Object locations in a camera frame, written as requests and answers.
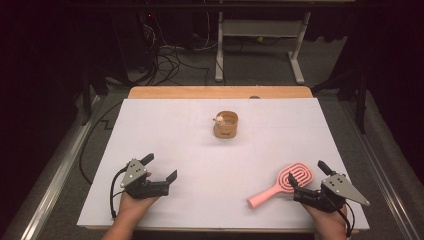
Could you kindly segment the pink hairbrush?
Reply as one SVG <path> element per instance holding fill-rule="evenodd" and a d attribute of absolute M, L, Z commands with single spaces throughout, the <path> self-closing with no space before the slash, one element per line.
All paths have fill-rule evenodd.
<path fill-rule="evenodd" d="M 293 163 L 277 174 L 276 183 L 271 188 L 249 198 L 248 206 L 254 209 L 278 193 L 293 193 L 294 187 L 290 184 L 290 176 L 296 180 L 299 187 L 305 187 L 313 181 L 313 173 L 305 164 Z"/>

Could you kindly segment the person's left hand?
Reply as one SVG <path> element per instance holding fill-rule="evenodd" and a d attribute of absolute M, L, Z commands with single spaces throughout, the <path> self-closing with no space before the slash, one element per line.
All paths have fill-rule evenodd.
<path fill-rule="evenodd" d="M 147 210 L 158 200 L 158 197 L 134 199 L 124 192 L 120 199 L 119 216 L 143 217 Z"/>

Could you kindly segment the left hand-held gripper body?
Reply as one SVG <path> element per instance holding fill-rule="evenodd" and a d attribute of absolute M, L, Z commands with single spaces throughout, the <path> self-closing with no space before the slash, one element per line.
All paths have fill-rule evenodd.
<path fill-rule="evenodd" d="M 134 199 L 146 199 L 167 196 L 170 181 L 150 181 L 147 178 L 147 169 L 137 159 L 132 159 L 127 168 L 120 186 Z"/>

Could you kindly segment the aluminium floor rail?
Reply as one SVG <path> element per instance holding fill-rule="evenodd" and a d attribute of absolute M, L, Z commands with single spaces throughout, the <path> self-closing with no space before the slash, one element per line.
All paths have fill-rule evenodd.
<path fill-rule="evenodd" d="M 19 240 L 37 240 L 58 201 L 80 149 L 93 125 L 93 118 L 97 115 L 103 102 L 103 97 L 95 96 L 89 102 L 91 114 L 88 118 L 85 118 L 82 111 L 78 113 L 75 122 L 38 178 L 37 182 L 41 184 L 37 191 L 40 199 L 36 201 L 36 208 L 31 211 L 32 216 Z"/>
<path fill-rule="evenodd" d="M 419 236 L 417 228 L 412 219 L 408 215 L 400 195 L 396 192 L 394 186 L 390 182 L 388 175 L 385 173 L 379 158 L 372 149 L 371 143 L 367 136 L 359 130 L 356 123 L 354 110 L 348 102 L 340 103 L 343 111 L 348 116 L 351 125 L 353 126 L 356 135 L 359 137 L 361 145 L 366 152 L 367 161 L 372 175 L 379 186 L 380 192 L 389 208 L 392 217 L 394 218 L 402 236 L 405 240 L 422 240 Z"/>

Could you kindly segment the round wooden cup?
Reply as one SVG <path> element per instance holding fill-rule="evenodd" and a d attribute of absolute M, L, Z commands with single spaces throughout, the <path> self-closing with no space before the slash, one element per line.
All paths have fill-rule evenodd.
<path fill-rule="evenodd" d="M 220 139 L 231 139 L 237 134 L 238 115 L 233 111 L 221 111 L 214 118 L 213 133 Z"/>

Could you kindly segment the person's right hand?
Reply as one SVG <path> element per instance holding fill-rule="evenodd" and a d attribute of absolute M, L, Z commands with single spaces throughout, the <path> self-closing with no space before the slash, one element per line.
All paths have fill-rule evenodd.
<path fill-rule="evenodd" d="M 346 234 L 346 223 L 339 213 L 326 213 L 305 204 L 303 207 L 312 217 L 318 233 Z"/>

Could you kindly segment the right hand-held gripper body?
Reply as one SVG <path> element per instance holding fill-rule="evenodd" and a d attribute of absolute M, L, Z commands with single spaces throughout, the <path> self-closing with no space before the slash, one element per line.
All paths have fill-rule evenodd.
<path fill-rule="evenodd" d="M 312 191 L 304 187 L 294 189 L 293 200 L 311 206 L 326 213 L 340 210 L 346 200 L 369 206 L 370 202 L 346 178 L 344 174 L 335 174 L 321 181 L 320 190 Z"/>

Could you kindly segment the white metal stand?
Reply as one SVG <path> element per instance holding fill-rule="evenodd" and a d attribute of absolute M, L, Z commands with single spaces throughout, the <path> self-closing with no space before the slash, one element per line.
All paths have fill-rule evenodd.
<path fill-rule="evenodd" d="M 296 45 L 293 51 L 287 53 L 296 83 L 304 85 L 305 80 L 298 62 L 304 36 L 309 24 L 311 13 L 306 12 L 302 20 L 274 21 L 274 20 L 229 20 L 222 12 L 218 18 L 217 53 L 215 60 L 215 81 L 224 80 L 224 53 L 223 38 L 232 37 L 270 37 L 295 38 Z"/>

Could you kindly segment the black equipment cabinet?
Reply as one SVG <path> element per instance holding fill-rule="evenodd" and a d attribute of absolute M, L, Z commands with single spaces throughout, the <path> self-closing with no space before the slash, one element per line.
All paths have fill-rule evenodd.
<path fill-rule="evenodd" d="M 155 31 L 136 12 L 113 13 L 111 18 L 125 71 L 140 74 L 132 83 L 151 79 L 157 72 Z"/>

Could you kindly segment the black stand legs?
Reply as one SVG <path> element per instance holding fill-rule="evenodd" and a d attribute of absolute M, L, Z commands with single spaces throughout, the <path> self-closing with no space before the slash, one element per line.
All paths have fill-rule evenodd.
<path fill-rule="evenodd" d="M 100 96 L 108 94 L 104 71 L 96 65 L 87 65 L 82 72 L 83 126 L 88 123 L 91 117 L 91 89 L 94 89 L 96 94 Z"/>
<path fill-rule="evenodd" d="M 362 134 L 365 133 L 365 110 L 367 76 L 360 65 L 351 67 L 343 73 L 332 76 L 328 80 L 311 88 L 313 94 L 324 89 L 338 88 L 337 99 L 339 101 L 356 100 L 355 123 Z"/>

